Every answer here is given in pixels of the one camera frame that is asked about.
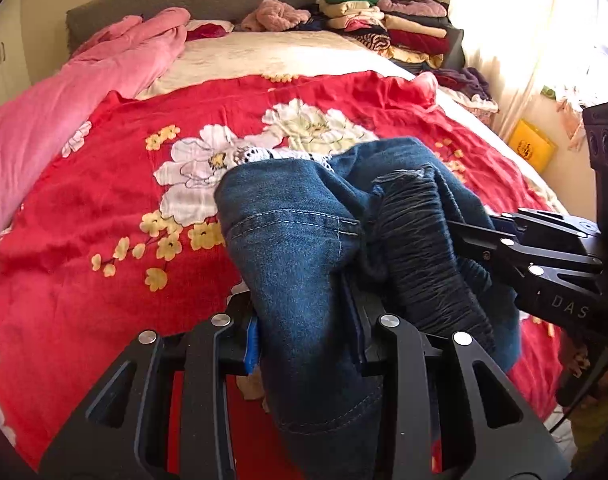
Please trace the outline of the right hand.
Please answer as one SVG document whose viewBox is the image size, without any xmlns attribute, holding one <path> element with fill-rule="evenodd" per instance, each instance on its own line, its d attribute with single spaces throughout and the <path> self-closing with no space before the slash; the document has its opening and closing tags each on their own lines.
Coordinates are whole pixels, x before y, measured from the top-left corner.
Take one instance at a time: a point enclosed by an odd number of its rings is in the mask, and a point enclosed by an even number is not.
<svg viewBox="0 0 608 480">
<path fill-rule="evenodd" d="M 540 318 L 529 318 L 533 341 L 523 347 L 528 364 L 528 399 L 543 415 L 560 405 L 566 414 L 584 400 L 608 394 L 608 356 L 599 363 L 601 350 L 563 328 Z"/>
</svg>

